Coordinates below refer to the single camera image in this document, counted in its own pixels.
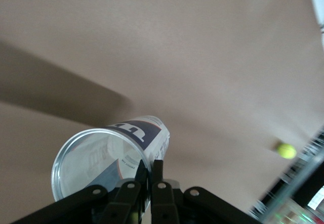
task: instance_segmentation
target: tennis ball can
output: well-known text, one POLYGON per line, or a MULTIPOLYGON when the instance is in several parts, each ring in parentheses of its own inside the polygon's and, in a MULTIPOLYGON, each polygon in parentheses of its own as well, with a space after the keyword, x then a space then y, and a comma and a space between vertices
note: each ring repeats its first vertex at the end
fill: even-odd
POLYGON ((140 160, 151 172, 154 160, 163 160, 169 138, 166 126, 154 116, 75 134, 53 164, 55 201, 90 185, 102 185, 111 191, 120 180, 135 177, 140 160))

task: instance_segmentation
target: yellow tennis ball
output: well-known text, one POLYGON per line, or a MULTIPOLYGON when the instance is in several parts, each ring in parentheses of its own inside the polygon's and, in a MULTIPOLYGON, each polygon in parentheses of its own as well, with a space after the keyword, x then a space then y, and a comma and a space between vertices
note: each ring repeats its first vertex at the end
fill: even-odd
POLYGON ((277 148, 277 153, 285 159, 293 159, 297 151, 294 146, 287 143, 281 143, 277 148))

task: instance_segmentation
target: clear plastic can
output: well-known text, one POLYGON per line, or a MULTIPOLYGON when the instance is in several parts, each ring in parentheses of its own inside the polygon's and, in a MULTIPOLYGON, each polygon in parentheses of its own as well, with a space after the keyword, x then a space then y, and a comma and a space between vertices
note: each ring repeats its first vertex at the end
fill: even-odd
POLYGON ((51 181, 55 201, 90 185, 111 191, 118 181, 135 177, 141 159, 151 172, 154 160, 163 160, 169 138, 166 126, 154 116, 75 134, 54 161, 51 181))

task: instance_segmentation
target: black metal bracket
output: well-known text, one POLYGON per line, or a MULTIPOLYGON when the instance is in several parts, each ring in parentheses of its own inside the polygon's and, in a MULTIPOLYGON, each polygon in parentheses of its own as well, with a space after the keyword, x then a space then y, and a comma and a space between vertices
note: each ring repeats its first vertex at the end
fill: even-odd
POLYGON ((151 199, 152 224, 260 224, 224 200, 201 188, 184 193, 174 180, 163 178, 163 161, 149 175, 141 161, 135 178, 119 182, 111 192, 89 186, 14 224, 135 224, 151 199))

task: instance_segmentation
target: bolt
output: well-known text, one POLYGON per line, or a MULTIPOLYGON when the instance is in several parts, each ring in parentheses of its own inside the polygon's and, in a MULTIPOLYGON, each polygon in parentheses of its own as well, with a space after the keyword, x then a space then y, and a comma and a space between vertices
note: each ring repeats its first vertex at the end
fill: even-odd
POLYGON ((130 184, 127 185, 127 188, 129 188, 129 189, 132 189, 134 187, 135 187, 135 184, 133 184, 133 183, 130 183, 130 184))
POLYGON ((192 195, 192 196, 198 196, 199 195, 199 191, 198 190, 190 190, 190 194, 192 195))
POLYGON ((101 190, 99 190, 99 189, 96 189, 96 190, 94 190, 93 192, 92 192, 94 195, 98 195, 98 194, 100 194, 101 193, 101 190))
POLYGON ((167 187, 167 185, 166 185, 165 183, 159 183, 159 184, 157 185, 157 187, 158 187, 159 189, 165 189, 165 188, 167 187))

